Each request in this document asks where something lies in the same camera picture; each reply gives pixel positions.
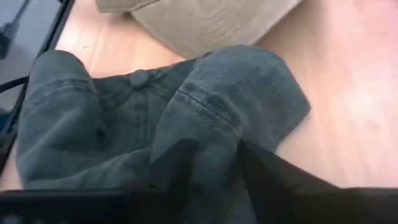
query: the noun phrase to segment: baseball cap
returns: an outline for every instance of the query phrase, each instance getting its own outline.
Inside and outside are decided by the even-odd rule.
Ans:
[[[275,152],[309,109],[283,60],[259,47],[100,79],[74,55],[52,50],[30,73],[16,164],[24,189],[132,189],[189,139],[187,223],[253,223],[238,142]]]
[[[128,11],[185,58],[255,44],[301,0],[97,0],[100,12]]]

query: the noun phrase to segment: wooden surface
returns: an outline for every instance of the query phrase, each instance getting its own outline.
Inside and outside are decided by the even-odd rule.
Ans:
[[[398,187],[397,12],[394,0],[306,0],[258,43],[287,62],[312,105],[279,155],[342,187]],[[182,60],[94,0],[76,0],[58,49],[93,77]],[[18,186],[12,158],[0,187]]]

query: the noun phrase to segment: tan cap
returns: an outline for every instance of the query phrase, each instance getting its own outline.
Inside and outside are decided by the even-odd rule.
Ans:
[[[301,0],[97,0],[101,12],[129,11],[185,58],[256,43]]]

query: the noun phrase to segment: cap button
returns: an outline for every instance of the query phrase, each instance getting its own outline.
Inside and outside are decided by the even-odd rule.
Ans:
[[[130,75],[130,84],[133,88],[142,88],[149,83],[150,75],[145,70],[137,70]]]

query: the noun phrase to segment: denim fabric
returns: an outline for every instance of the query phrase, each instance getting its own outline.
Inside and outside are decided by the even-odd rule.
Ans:
[[[150,78],[137,88],[131,76]],[[249,46],[154,70],[91,79],[72,54],[35,62],[17,167],[25,189],[126,186],[181,139],[196,139],[189,223],[252,223],[236,146],[275,151],[310,106],[285,63]]]

